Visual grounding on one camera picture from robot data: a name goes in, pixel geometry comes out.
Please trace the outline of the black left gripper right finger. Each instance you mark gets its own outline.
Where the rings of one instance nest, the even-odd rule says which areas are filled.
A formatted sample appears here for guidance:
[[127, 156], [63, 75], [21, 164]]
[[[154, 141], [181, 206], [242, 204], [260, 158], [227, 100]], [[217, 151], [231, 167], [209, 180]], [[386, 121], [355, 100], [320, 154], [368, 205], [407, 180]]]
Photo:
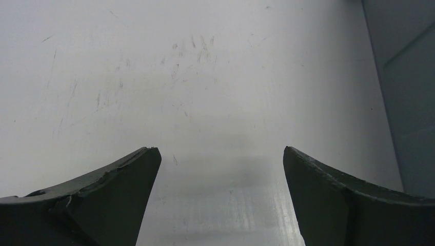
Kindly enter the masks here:
[[434, 200], [390, 190], [286, 147], [283, 167], [306, 245], [434, 245]]

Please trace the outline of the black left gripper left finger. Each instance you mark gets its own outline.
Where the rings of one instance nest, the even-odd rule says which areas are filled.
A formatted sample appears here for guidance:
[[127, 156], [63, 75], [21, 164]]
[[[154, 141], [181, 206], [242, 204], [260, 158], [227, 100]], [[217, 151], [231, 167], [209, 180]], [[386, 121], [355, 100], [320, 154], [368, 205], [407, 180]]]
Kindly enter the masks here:
[[135, 245], [162, 157], [140, 148], [72, 180], [1, 198], [1, 245]]

